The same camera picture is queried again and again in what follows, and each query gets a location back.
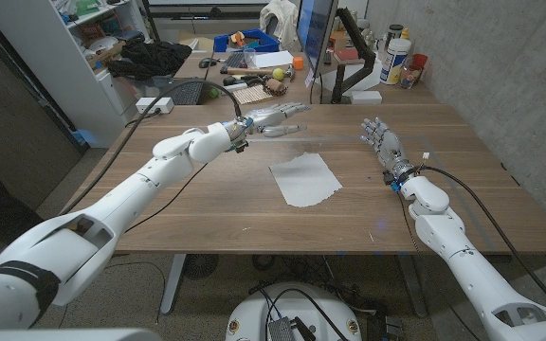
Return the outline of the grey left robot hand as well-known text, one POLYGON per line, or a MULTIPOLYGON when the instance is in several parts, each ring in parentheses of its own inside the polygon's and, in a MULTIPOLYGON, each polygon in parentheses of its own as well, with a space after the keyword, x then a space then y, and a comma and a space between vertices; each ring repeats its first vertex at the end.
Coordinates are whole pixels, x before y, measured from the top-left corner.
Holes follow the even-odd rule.
POLYGON ((283 126, 282 122, 294 114, 309 110, 310 106, 300 102, 274 104, 267 108, 253 109, 232 121, 224 122, 230 138, 229 150, 241 153, 248 146, 246 137, 262 134, 265 137, 290 135, 307 129, 305 124, 283 126))

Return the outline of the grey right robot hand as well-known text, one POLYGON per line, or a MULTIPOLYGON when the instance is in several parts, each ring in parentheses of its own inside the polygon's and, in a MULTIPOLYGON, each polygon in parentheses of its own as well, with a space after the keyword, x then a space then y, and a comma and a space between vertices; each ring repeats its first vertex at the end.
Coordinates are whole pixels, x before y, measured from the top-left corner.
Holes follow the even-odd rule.
POLYGON ((398 191, 416 173, 416 168, 409 162, 399 138, 378 117, 375 120, 365 118, 361 127, 365 134, 360 139, 373 147, 379 162, 385 168, 385 184, 398 191))

